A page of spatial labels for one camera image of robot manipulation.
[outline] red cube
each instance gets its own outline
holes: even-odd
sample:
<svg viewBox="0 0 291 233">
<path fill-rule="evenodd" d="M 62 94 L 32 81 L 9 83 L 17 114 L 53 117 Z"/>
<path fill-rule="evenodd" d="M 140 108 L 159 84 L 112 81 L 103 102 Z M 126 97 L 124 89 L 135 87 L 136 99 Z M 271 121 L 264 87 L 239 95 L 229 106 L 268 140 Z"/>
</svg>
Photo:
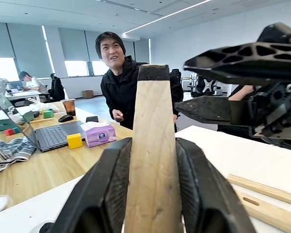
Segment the red cube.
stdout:
<svg viewBox="0 0 291 233">
<path fill-rule="evenodd" d="M 11 135 L 14 134 L 14 130 L 13 130 L 13 129 L 7 129 L 7 130 L 4 131 L 4 133 L 5 133 L 5 135 L 7 135 L 7 136 L 11 136 Z"/>
</svg>

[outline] pink tissue box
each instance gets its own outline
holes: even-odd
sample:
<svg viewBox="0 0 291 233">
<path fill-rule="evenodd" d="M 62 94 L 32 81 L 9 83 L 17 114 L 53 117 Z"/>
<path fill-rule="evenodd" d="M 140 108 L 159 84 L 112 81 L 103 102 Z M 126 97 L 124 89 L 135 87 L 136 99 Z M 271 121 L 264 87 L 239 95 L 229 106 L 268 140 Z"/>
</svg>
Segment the pink tissue box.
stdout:
<svg viewBox="0 0 291 233">
<path fill-rule="evenodd" d="M 86 122 L 81 125 L 87 146 L 95 147 L 108 142 L 116 141 L 114 127 L 108 123 Z"/>
</svg>

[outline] man's hand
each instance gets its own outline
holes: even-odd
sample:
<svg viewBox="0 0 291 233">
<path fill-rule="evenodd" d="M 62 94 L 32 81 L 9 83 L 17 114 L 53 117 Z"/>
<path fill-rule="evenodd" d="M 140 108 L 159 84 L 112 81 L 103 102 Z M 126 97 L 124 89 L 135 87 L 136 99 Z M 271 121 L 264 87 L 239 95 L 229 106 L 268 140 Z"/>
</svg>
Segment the man's hand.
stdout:
<svg viewBox="0 0 291 233">
<path fill-rule="evenodd" d="M 241 91 L 243 91 L 244 93 L 246 93 L 247 95 L 252 93 L 254 91 L 254 87 L 252 85 L 245 85 Z"/>
<path fill-rule="evenodd" d="M 241 101 L 246 95 L 249 95 L 254 91 L 254 87 L 251 85 L 245 85 L 239 92 L 229 97 L 228 100 Z"/>
<path fill-rule="evenodd" d="M 176 124 L 178 116 L 174 114 L 174 125 Z"/>
<path fill-rule="evenodd" d="M 121 121 L 124 120 L 124 118 L 123 118 L 123 113 L 121 113 L 120 110 L 113 109 L 113 110 L 112 110 L 112 114 L 113 114 L 113 118 L 114 118 L 117 122 L 121 122 Z"/>
</svg>

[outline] wooden stick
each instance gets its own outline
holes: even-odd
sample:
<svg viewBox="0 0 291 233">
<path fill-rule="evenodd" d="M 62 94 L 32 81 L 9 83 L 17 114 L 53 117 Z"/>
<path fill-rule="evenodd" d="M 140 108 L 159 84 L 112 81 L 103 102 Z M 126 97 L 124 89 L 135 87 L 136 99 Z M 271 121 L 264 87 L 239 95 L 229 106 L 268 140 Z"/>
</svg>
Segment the wooden stick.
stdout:
<svg viewBox="0 0 291 233">
<path fill-rule="evenodd" d="M 248 214 L 285 232 L 291 233 L 291 212 L 235 190 Z"/>
<path fill-rule="evenodd" d="M 231 174 L 228 175 L 227 180 L 230 183 L 236 184 L 238 186 L 250 189 L 257 193 L 261 193 L 271 198 L 275 198 L 277 200 L 281 200 L 281 201 L 291 204 L 291 193 L 288 193 L 288 192 L 285 192 L 285 191 L 282 191 L 280 189 L 276 189 L 270 186 L 266 186 L 266 185 L 263 185 L 261 183 L 257 183 L 251 180 L 247 180 L 239 176 L 234 176 Z"/>
<path fill-rule="evenodd" d="M 137 84 L 125 233 L 182 232 L 169 68 L 145 65 Z"/>
<path fill-rule="evenodd" d="M 34 124 L 34 123 L 41 123 L 41 122 L 49 121 L 49 120 L 53 120 L 53 118 L 46 118 L 46 119 L 41 119 L 41 120 L 33 120 L 33 121 L 31 121 L 30 123 L 31 123 L 31 124 Z"/>
</svg>

